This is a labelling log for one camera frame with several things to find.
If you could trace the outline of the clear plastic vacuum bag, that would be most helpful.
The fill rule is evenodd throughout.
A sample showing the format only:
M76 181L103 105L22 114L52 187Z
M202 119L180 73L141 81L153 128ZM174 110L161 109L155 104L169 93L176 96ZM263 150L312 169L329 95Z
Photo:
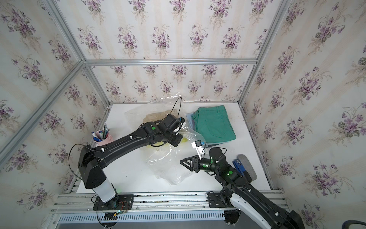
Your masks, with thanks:
M191 171L180 164L180 160L201 157L205 138L191 128L192 121L184 108L184 99L180 93L158 98L148 104L139 105L125 112L128 126L134 131L142 123L163 121L169 114L184 118L183 124L177 125L174 134L182 135L178 146L172 146L167 140L140 148L145 164L157 179L164 179L170 185L177 185L191 175Z

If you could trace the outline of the light blue garment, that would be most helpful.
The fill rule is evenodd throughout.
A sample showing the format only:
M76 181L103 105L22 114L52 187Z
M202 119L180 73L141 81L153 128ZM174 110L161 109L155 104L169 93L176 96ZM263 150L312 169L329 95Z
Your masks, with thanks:
M188 113L186 116L187 116L187 119L188 119L189 127L191 129L193 129L194 131L196 131L197 127L198 127L198 113L197 113L197 111L192 112L192 113Z

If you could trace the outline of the beige garment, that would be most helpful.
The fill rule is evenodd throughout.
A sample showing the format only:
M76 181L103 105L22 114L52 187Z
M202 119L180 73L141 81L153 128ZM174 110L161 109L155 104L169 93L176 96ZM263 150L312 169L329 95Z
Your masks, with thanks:
M173 111L165 110L165 111L153 112L153 113L147 114L146 117L143 119L143 123L163 120L164 118L167 117L168 114L177 116L178 110L176 110L176 109L174 109Z

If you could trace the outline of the green garment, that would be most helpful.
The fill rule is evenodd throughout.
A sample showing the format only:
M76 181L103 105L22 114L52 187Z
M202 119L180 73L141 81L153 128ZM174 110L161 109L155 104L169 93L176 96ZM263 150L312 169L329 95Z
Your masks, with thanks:
M222 144L236 140L236 134L224 106L200 107L198 129L208 144Z

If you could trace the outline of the purple garment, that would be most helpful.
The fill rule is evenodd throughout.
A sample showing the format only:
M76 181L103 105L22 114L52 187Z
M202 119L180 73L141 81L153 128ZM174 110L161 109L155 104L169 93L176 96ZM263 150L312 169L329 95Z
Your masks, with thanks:
M203 141L203 142L206 142L204 136L199 132L199 129L198 129L198 121L193 119L192 117L190 118L190 121L192 123L192 129L198 134L198 136L200 137L200 139Z

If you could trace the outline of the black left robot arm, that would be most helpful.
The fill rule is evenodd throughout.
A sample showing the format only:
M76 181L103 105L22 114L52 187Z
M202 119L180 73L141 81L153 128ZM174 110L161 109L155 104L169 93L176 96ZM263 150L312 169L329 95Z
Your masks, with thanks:
M177 147L183 135L179 133L185 119L168 114L162 120L141 124L134 132L111 143L92 148L83 146L78 161L84 187L97 194L103 204L119 203L118 194L104 173L104 168L120 157L146 147L161 147L170 144Z

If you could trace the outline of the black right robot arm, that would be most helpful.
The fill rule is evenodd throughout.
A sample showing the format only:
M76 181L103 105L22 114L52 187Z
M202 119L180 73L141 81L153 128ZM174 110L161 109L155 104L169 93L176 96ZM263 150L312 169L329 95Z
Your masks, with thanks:
M191 172L212 172L222 186L219 195L221 201L246 214L262 229L305 228L297 212L288 212L276 205L252 186L248 172L241 174L229 165L222 148L211 148L208 158L191 156L180 160L180 164Z

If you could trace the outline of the yellow folded garment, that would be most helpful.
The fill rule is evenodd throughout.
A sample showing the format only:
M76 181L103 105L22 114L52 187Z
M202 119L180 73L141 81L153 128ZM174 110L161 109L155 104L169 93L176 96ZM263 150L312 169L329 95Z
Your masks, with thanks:
M184 143L184 142L187 142L188 141L188 139L187 138L183 138L181 141L180 141L180 143L177 145L177 146L175 146L175 147L178 147L180 144L182 144L182 143ZM153 148L159 148L159 147L162 147L162 146L164 146L164 145L166 145L166 144L168 144L169 146L172 146L170 143L161 143L161 144L158 144L158 145L148 145L147 147L153 147Z

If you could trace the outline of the pink pen cup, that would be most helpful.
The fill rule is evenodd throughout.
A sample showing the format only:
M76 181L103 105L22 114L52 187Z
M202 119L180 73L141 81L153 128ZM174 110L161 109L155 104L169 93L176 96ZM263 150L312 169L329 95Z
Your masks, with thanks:
M97 146L102 146L113 142L110 128L106 123L102 125L102 128L98 131L92 132L92 142Z

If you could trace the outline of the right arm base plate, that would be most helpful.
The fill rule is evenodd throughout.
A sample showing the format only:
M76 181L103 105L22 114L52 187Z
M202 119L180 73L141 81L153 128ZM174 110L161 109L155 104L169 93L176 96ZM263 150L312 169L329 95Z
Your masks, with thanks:
M230 198L225 196L221 192L209 191L206 194L206 198L208 200L209 208L211 209L218 209L218 208L237 209L232 205Z

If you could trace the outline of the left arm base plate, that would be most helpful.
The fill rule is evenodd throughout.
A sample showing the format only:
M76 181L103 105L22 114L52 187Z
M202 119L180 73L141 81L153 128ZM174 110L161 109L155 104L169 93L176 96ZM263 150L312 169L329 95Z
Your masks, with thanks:
M114 197L110 201L104 203L100 199L99 196L96 197L94 202L93 210L94 211L105 211L105 210L114 210L114 211L127 211L132 209L134 200L134 195L132 194L119 194Z

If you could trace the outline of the aluminium mounting rail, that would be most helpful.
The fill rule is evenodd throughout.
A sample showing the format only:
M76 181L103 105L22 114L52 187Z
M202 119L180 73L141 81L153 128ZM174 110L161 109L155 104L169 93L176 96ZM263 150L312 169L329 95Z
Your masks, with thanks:
M206 191L196 192L140 192L129 202L129 212L160 212L213 210ZM94 213L94 194L61 194L51 207L51 213Z

